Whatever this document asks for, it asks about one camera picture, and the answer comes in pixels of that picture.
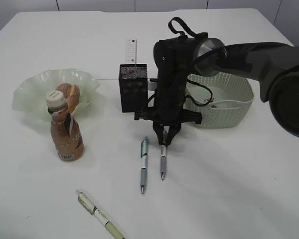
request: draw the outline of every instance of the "bottle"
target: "bottle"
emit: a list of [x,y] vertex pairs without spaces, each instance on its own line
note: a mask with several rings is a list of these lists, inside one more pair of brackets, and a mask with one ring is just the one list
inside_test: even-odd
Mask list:
[[63,93],[51,91],[45,98],[52,116],[51,136],[60,159],[72,161],[80,158],[84,153],[80,127],[69,113]]

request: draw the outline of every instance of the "basket handle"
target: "basket handle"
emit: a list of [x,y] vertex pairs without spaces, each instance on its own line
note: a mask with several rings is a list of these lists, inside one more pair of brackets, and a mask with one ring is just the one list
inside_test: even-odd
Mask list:
[[233,101],[233,100],[224,100],[224,101],[212,102],[208,105],[208,107],[211,108],[212,106],[216,106],[216,105],[219,105],[219,104],[232,103],[232,104],[236,104],[236,105],[239,105],[239,106],[231,107],[231,108],[213,108],[213,110],[237,110],[237,109],[241,108],[242,106],[246,105],[249,102],[250,101],[241,102],[241,101]]

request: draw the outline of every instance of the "white ruler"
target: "white ruler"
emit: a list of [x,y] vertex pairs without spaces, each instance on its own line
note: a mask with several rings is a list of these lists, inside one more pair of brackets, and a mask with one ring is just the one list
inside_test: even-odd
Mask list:
[[136,39],[126,39],[125,64],[136,64],[137,45]]

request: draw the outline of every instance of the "pen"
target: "pen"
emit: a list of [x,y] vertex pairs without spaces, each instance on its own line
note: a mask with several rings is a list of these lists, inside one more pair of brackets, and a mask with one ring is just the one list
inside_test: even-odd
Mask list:
[[141,192],[144,194],[146,189],[146,179],[148,170],[148,150],[149,150],[149,138],[146,136],[141,142],[141,158],[142,158],[142,169],[141,169]]
[[83,192],[80,192],[79,190],[76,190],[75,192],[78,195],[80,204],[82,204],[82,206],[85,207],[91,215],[94,215],[115,239],[124,239],[124,236],[119,232],[119,230],[116,229],[116,227],[90,201],[90,199],[85,196]]
[[161,149],[160,149],[160,176],[163,181],[164,181],[165,175],[166,175],[166,153],[167,153],[166,137],[167,137],[167,132],[164,129],[163,143],[162,143]]

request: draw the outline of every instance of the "bottle cap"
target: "bottle cap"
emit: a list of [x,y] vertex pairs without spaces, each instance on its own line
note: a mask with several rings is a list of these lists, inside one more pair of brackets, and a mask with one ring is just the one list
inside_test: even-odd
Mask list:
[[56,108],[66,103],[64,95],[61,91],[51,91],[45,95],[46,102],[49,108]]

